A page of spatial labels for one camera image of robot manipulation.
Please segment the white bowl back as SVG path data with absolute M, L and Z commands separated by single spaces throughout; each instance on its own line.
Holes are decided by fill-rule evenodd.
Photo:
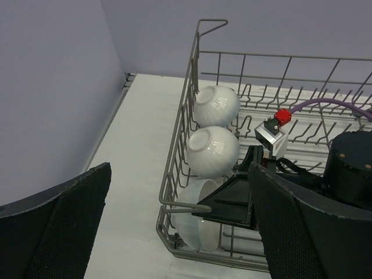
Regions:
M 194 120 L 200 127 L 227 127 L 238 115 L 241 101 L 233 89 L 214 85 L 202 88 L 195 100 Z

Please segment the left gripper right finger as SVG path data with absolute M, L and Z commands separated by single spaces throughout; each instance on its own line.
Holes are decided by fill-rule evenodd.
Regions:
M 267 168 L 248 173 L 272 278 L 371 278 L 371 212 L 321 196 Z

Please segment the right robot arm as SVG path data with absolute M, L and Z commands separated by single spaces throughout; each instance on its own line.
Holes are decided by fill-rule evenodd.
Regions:
M 199 201 L 211 212 L 196 216 L 231 226 L 258 228 L 248 181 L 251 163 L 274 170 L 280 177 L 330 199 L 371 210 L 371 135 L 344 132 L 334 138 L 323 176 L 310 173 L 286 158 L 267 159 L 264 147 L 251 145 L 232 177 Z

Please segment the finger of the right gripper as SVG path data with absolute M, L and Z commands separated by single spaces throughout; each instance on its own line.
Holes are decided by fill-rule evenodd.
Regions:
M 232 176 L 198 205 L 208 206 L 212 211 L 193 213 L 194 216 L 240 228 L 256 227 L 248 177 Z

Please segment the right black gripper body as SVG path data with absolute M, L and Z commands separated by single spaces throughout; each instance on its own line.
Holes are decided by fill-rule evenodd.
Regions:
M 271 155 L 268 158 L 265 158 L 264 147 L 261 145 L 250 145 L 248 147 L 242 162 L 234 166 L 234 174 L 247 177 L 248 169 L 252 162 L 258 163 L 269 170 L 276 171 L 276 174 L 282 178 L 316 192 L 319 195 L 328 198 L 331 197 L 331 190 L 321 176 L 297 166 L 286 158 L 279 158 L 277 160 Z

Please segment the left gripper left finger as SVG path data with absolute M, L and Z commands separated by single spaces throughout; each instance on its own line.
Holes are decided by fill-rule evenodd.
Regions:
M 1 278 L 84 278 L 112 170 L 79 176 L 1 206 Z

